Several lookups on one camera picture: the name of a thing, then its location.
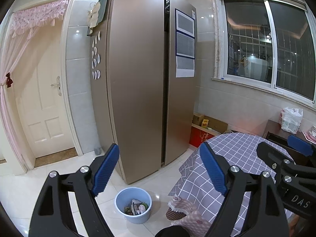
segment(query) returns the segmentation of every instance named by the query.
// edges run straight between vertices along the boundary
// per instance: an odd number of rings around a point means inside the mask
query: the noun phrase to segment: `curtain tieback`
[[[12,79],[10,78],[10,72],[9,72],[8,74],[6,74],[5,76],[7,77],[7,82],[6,82],[6,84],[7,84],[7,87],[9,88],[9,87],[11,87],[11,85],[13,84],[13,81],[12,81]]]

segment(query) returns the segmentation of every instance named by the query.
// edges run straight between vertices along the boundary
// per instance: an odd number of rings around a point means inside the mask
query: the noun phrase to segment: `pink curtain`
[[[19,138],[9,114],[7,88],[10,85],[7,85],[7,81],[10,78],[7,76],[14,71],[38,29],[47,24],[54,26],[55,19],[62,20],[67,5],[68,0],[59,0],[28,10],[17,11],[13,13],[10,21],[9,35],[6,35],[0,58],[0,113],[7,138],[19,161],[24,161],[24,159],[19,147]]]

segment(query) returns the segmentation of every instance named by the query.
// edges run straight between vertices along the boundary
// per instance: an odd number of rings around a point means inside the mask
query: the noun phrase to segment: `tablecloth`
[[[224,156],[230,165],[238,165],[246,173],[260,174],[262,171],[268,171],[271,177],[274,178],[275,172],[257,157],[257,145],[263,141],[292,159],[284,148],[255,135],[243,133],[221,134],[209,139],[207,142],[215,154]],[[224,196],[215,190],[200,158],[199,148],[185,161],[179,168],[179,171],[181,178],[172,188],[169,195],[177,194],[182,199],[193,202],[203,218],[213,222],[222,205]],[[245,192],[231,236],[235,236],[241,231],[249,198],[250,192]],[[285,212],[287,218],[292,214],[288,210],[285,210]]]

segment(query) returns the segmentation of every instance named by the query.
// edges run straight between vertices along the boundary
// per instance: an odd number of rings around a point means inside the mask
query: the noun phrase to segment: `trash bin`
[[[127,215],[124,213],[124,207],[131,205],[131,201],[139,200],[145,202],[148,205],[148,209],[145,213],[140,215]],[[125,218],[133,224],[143,224],[149,219],[150,210],[152,206],[152,199],[148,192],[137,187],[128,187],[121,190],[115,197],[115,207]]]

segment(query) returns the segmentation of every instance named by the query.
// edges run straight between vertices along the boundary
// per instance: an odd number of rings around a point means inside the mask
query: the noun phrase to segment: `white plastic bag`
[[[280,124],[284,131],[296,134],[303,119],[302,109],[289,109],[286,107],[281,110]]]

